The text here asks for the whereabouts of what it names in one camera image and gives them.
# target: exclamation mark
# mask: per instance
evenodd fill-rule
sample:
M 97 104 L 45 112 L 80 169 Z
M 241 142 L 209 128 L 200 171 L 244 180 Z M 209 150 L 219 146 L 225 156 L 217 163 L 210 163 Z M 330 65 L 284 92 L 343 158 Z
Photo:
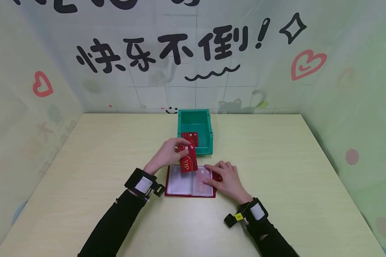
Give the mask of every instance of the exclamation mark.
M 262 47 L 262 43 L 260 43 L 260 42 L 263 41 L 264 35 L 266 35 L 269 24 L 270 24 L 270 18 L 264 19 L 263 25 L 262 25 L 260 32 L 259 32 L 259 36 L 257 37 L 257 40 L 259 41 L 259 43 L 256 44 L 257 49 Z

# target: beige table surface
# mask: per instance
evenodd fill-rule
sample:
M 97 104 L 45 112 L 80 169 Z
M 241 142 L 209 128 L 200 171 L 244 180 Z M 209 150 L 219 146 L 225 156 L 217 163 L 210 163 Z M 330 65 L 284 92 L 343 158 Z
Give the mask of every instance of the beige table surface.
M 214 154 L 299 255 L 385 256 L 300 115 L 212 115 Z M 177 134 L 169 114 L 83 114 L 0 247 L 0 257 L 76 256 L 134 168 Z M 165 182 L 165 170 L 157 174 Z M 152 196 L 118 256 L 259 256 L 234 204 L 216 198 Z

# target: black wrist strap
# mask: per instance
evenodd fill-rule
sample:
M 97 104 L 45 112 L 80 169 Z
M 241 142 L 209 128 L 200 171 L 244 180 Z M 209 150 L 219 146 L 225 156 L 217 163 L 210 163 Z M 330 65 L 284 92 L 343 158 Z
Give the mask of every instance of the black wrist strap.
M 224 222 L 229 228 L 233 227 L 240 220 L 243 220 L 245 225 L 261 224 L 267 220 L 268 215 L 259 199 L 253 198 L 253 201 L 239 205 L 236 214 L 229 214 L 224 219 Z
M 165 186 L 158 184 L 156 179 L 156 176 L 136 168 L 124 186 L 136 194 L 137 198 L 148 201 L 152 193 L 161 197 L 165 192 Z

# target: red heart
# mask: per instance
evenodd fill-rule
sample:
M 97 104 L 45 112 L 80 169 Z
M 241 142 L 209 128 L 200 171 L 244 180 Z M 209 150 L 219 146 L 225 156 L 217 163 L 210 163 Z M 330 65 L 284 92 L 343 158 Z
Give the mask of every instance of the red heart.
M 43 91 L 43 92 L 38 91 L 38 88 L 41 87 L 40 78 L 42 78 L 44 80 L 44 83 L 46 83 L 46 86 L 47 86 L 46 91 Z M 47 97 L 53 94 L 53 87 L 51 86 L 49 79 L 43 73 L 43 71 L 37 71 L 36 74 L 34 74 L 34 79 L 35 79 L 35 82 L 33 84 L 34 94 L 36 94 L 38 97 Z
M 320 59 L 320 63 L 319 63 L 319 65 L 317 65 L 313 70 L 310 70 L 310 71 L 308 71 L 308 72 L 306 72 L 306 73 L 303 73 L 303 74 L 301 74 L 301 75 L 299 75 L 299 76 L 296 76 L 296 66 L 297 66 L 297 62 L 298 62 L 298 60 L 299 60 L 302 56 L 304 56 L 304 55 L 307 55 L 307 62 L 306 62 L 306 64 L 311 63 L 311 62 L 312 62 L 313 60 L 315 60 L 315 59 Z M 300 54 L 298 54 L 298 55 L 296 56 L 296 58 L 293 60 L 293 63 L 292 63 L 292 70 L 291 70 L 291 73 L 292 73 L 292 80 L 295 81 L 295 80 L 304 78 L 304 77 L 307 76 L 307 75 L 310 75 L 310 74 L 312 74 L 312 73 L 315 73 L 318 69 L 320 69 L 320 68 L 323 66 L 323 64 L 326 62 L 326 59 L 327 59 L 327 55 L 326 55 L 326 54 L 320 53 L 320 54 L 314 55 L 313 51 L 310 50 L 310 49 L 307 49 L 307 50 L 301 52 Z M 299 70 L 300 70 L 300 71 L 305 71 L 305 70 L 308 70 L 309 68 L 310 68 L 310 66 L 307 67 L 307 68 L 303 68 L 303 66 L 301 65 L 301 66 L 299 67 Z

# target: green plastic bin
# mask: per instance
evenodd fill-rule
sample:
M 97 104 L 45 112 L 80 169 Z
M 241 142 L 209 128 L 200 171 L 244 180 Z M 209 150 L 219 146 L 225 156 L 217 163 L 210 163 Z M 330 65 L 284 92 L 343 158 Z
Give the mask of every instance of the green plastic bin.
M 181 137 L 183 132 L 197 132 L 199 146 L 196 147 L 196 154 L 213 154 L 213 131 L 209 110 L 179 110 L 178 115 L 177 137 Z

